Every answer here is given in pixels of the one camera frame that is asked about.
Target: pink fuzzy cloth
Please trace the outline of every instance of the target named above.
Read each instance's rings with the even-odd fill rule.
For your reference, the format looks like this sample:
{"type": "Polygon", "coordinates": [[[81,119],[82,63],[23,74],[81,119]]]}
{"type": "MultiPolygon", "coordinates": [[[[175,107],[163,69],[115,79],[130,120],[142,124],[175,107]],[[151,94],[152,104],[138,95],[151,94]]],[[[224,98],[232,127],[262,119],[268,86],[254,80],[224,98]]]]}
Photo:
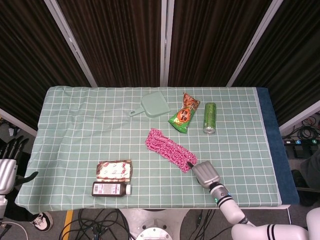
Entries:
{"type": "Polygon", "coordinates": [[[145,145],[151,151],[160,154],[168,159],[171,163],[177,165],[182,172],[186,173],[190,167],[187,162],[195,165],[198,161],[197,157],[185,149],[183,146],[176,144],[171,139],[163,135],[163,133],[155,128],[151,128],[145,145]]]}

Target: soda can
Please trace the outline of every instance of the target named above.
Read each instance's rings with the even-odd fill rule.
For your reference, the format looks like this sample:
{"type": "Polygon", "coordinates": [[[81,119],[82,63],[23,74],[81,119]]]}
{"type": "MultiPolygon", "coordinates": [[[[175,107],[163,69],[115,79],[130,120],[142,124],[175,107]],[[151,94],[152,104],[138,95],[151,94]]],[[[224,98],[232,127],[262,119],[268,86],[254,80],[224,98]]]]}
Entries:
{"type": "Polygon", "coordinates": [[[217,106],[214,102],[208,102],[204,107],[203,131],[213,134],[216,131],[217,106]]]}

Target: green chip bag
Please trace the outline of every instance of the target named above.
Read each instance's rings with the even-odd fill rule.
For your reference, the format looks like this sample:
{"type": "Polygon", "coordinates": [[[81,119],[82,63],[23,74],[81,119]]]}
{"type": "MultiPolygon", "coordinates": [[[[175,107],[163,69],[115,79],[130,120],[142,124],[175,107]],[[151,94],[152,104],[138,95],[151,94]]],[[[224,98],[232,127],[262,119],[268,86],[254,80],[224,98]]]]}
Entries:
{"type": "Polygon", "coordinates": [[[173,117],[169,119],[169,123],[174,126],[179,132],[186,134],[188,125],[195,114],[200,101],[195,100],[193,97],[184,93],[183,95],[183,108],[178,111],[173,117]]]}

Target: dark curtain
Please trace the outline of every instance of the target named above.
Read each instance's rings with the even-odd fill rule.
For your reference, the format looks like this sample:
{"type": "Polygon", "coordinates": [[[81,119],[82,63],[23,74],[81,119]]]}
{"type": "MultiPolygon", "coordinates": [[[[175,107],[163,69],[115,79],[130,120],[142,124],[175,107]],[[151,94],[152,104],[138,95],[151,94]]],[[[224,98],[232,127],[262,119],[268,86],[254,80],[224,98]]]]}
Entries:
{"type": "Polygon", "coordinates": [[[161,0],[58,0],[100,87],[160,85],[161,0]]]}
{"type": "Polygon", "coordinates": [[[168,85],[225,87],[271,0],[175,0],[168,85]]]}
{"type": "Polygon", "coordinates": [[[285,0],[233,86],[266,87],[279,125],[320,100],[320,1],[285,0]]]}
{"type": "Polygon", "coordinates": [[[49,87],[89,86],[43,1],[0,1],[0,108],[37,129],[49,87]]]}

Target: white metal frame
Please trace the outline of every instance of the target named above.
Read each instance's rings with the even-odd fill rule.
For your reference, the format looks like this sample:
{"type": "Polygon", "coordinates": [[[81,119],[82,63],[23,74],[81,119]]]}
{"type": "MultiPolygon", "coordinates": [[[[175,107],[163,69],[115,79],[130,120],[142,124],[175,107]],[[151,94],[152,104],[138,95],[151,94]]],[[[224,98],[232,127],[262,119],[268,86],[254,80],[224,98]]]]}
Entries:
{"type": "Polygon", "coordinates": [[[268,8],[268,10],[265,12],[258,28],[255,31],[255,34],[253,35],[251,42],[249,46],[247,47],[244,55],[242,56],[238,66],[236,67],[235,71],[233,72],[230,80],[226,84],[226,87],[231,87],[235,80],[237,79],[239,73],[241,72],[242,68],[246,64],[247,60],[249,59],[250,55],[254,51],[257,43],[259,42],[261,36],[264,34],[265,30],[267,29],[269,23],[271,22],[272,18],[275,16],[276,12],[278,11],[279,7],[281,6],[282,2],[284,0],[273,0],[268,8]]]}
{"type": "Polygon", "coordinates": [[[160,87],[168,86],[175,0],[161,1],[160,87]]]}
{"type": "Polygon", "coordinates": [[[7,113],[5,110],[0,108],[0,116],[3,117],[8,122],[12,123],[13,125],[16,125],[18,128],[21,128],[22,130],[26,131],[27,133],[36,136],[37,131],[34,130],[32,127],[28,126],[24,122],[20,121],[18,118],[12,116],[11,114],[7,113]]]}
{"type": "Polygon", "coordinates": [[[285,132],[289,129],[292,128],[294,125],[297,123],[301,122],[302,120],[310,117],[311,115],[317,113],[320,111],[320,100],[317,101],[315,104],[311,105],[308,107],[306,110],[300,112],[298,115],[295,117],[291,118],[289,121],[286,123],[282,124],[279,127],[281,135],[285,134],[285,132]]]}
{"type": "Polygon", "coordinates": [[[58,25],[62,35],[64,36],[65,41],[67,42],[69,48],[71,49],[75,59],[79,63],[84,75],[86,76],[91,87],[96,88],[98,85],[92,75],[90,68],[77,44],[77,41],[65,19],[64,14],[62,13],[56,0],[44,0],[46,6],[48,7],[51,15],[53,16],[56,24],[58,25]]]}

